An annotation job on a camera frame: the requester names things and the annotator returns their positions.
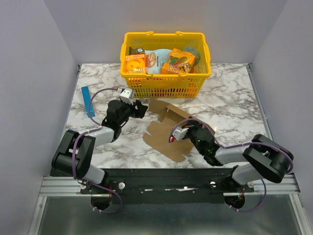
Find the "brown cardboard box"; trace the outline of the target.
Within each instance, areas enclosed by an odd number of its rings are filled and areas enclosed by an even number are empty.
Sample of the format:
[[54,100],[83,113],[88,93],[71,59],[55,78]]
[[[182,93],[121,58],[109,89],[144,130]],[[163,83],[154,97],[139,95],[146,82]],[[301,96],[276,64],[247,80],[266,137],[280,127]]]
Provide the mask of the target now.
[[[148,126],[148,133],[143,135],[143,140],[153,149],[165,155],[170,160],[180,163],[185,160],[185,154],[189,154],[194,147],[200,155],[206,157],[213,152],[215,144],[215,131],[204,121],[201,121],[180,108],[161,100],[152,100],[149,111],[158,114],[158,121],[152,121]],[[177,127],[185,128],[186,124],[202,124],[207,130],[207,140],[204,144],[195,147],[189,139],[182,139],[169,143],[170,134]]]

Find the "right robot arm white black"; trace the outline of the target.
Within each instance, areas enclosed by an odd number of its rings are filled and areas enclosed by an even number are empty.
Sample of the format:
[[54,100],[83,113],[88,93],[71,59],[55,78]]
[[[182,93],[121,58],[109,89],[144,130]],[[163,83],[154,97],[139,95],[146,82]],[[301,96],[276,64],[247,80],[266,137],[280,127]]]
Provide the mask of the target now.
[[257,134],[250,142],[223,147],[217,144],[214,134],[199,122],[189,120],[183,127],[188,128],[185,138],[211,166],[246,163],[234,167],[225,179],[225,187],[231,192],[255,180],[280,183],[293,169],[293,154],[264,135]]

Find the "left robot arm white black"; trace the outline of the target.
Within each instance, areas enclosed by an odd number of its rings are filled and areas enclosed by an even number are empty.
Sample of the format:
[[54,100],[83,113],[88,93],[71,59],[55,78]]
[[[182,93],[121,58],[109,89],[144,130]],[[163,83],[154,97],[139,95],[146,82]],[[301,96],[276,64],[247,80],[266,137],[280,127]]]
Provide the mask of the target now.
[[89,181],[97,193],[104,193],[109,182],[105,179],[106,172],[91,164],[94,148],[116,141],[129,118],[143,118],[147,110],[148,106],[139,100],[130,103],[110,101],[100,127],[81,134],[73,130],[65,132],[52,159],[52,169]]

